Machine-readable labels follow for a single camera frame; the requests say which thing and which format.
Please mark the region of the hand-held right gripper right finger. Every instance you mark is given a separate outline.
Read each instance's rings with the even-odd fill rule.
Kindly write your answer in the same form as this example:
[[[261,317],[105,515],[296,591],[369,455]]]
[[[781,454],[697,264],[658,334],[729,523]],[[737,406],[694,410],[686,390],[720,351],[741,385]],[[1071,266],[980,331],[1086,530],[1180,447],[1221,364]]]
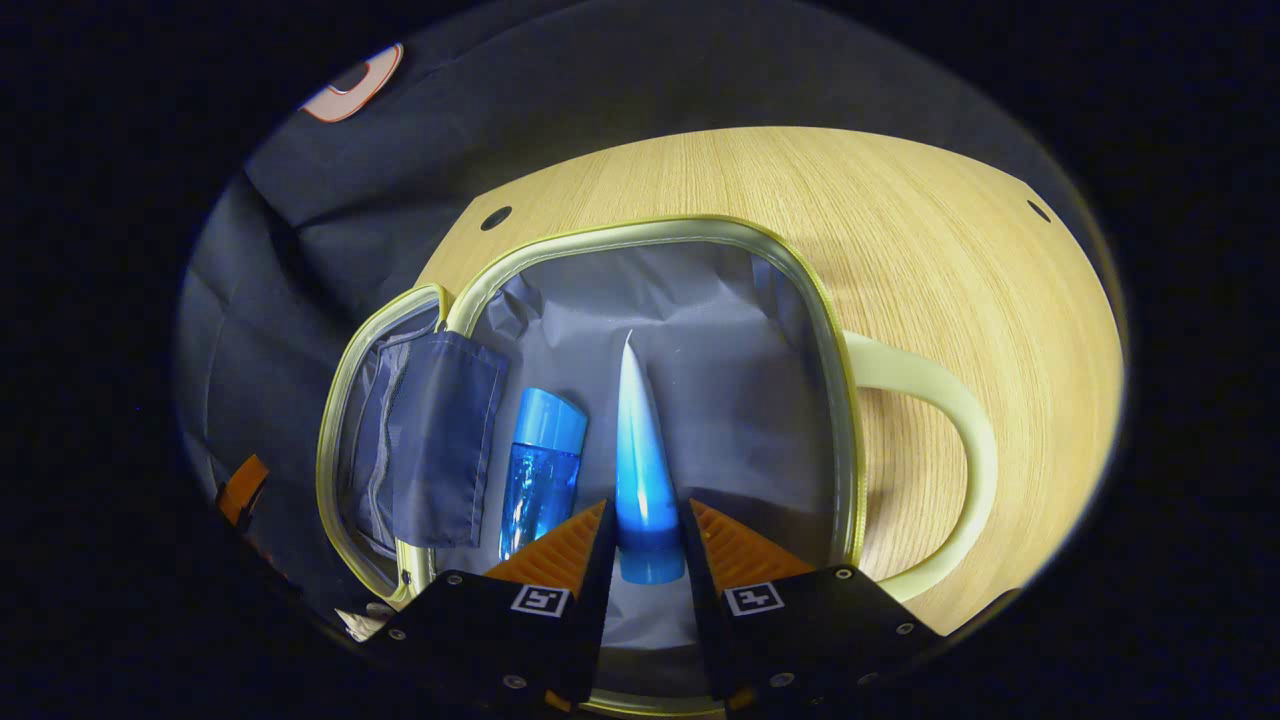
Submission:
[[[727,714],[846,714],[942,635],[856,568],[818,568],[722,511],[681,511],[710,697]]]

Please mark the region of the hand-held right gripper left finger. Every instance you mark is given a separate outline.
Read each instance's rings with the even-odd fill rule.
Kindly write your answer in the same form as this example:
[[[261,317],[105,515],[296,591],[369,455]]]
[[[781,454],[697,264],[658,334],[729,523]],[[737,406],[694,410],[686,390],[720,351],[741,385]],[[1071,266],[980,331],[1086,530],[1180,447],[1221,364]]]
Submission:
[[[614,568],[609,500],[489,571],[451,570],[362,643],[463,716],[568,716],[593,691]]]

